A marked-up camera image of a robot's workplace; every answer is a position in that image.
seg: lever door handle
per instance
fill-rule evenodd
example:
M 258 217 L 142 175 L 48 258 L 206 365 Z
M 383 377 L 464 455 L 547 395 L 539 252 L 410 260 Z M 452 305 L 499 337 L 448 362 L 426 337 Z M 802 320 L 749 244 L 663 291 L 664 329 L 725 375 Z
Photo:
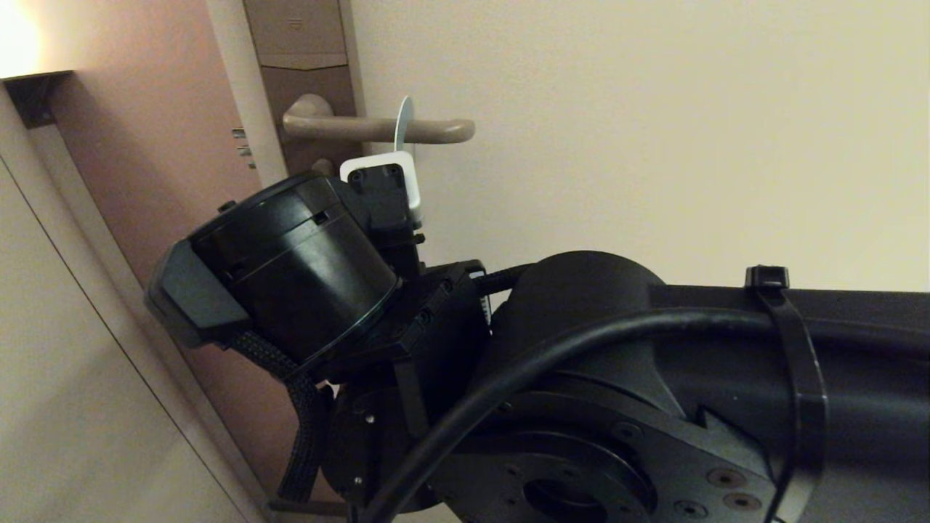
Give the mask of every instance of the lever door handle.
M 285 112 L 284 128 L 294 138 L 344 141 L 394 141 L 394 118 L 333 116 L 332 108 L 314 94 L 302 95 Z M 474 136 L 471 120 L 410 120 L 406 143 L 461 143 Z

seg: light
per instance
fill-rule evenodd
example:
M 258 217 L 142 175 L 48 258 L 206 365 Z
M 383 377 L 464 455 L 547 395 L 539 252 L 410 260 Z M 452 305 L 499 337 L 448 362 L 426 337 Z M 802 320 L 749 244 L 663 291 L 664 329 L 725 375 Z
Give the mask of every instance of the light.
M 41 39 L 17 0 L 0 0 L 0 78 L 39 73 Z

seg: door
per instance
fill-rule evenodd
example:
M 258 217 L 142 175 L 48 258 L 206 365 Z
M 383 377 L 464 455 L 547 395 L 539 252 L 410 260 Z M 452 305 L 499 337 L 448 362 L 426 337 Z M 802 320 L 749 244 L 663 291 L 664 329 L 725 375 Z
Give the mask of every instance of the door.
M 0 157 L 0 521 L 246 521 Z

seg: beige door handle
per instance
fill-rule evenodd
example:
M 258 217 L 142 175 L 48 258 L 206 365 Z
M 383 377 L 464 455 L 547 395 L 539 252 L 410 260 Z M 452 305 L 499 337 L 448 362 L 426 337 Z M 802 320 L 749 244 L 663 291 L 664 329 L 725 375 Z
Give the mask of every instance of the beige door handle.
M 311 140 L 394 141 L 393 118 L 354 118 L 333 116 L 322 97 L 305 94 L 285 112 L 284 127 L 288 136 Z M 474 136 L 471 120 L 410 120 L 406 143 L 461 143 Z

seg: robotic arm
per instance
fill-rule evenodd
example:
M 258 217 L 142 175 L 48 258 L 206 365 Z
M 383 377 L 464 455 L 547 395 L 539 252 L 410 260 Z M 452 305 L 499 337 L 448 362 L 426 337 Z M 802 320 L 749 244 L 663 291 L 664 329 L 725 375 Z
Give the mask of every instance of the robotic arm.
M 777 267 L 669 286 L 589 251 L 428 268 L 418 227 L 398 165 L 298 176 L 156 270 L 146 302 L 181 345 L 287 386 L 283 499 L 322 469 L 366 523 L 930 516 L 930 295 L 790 289 Z

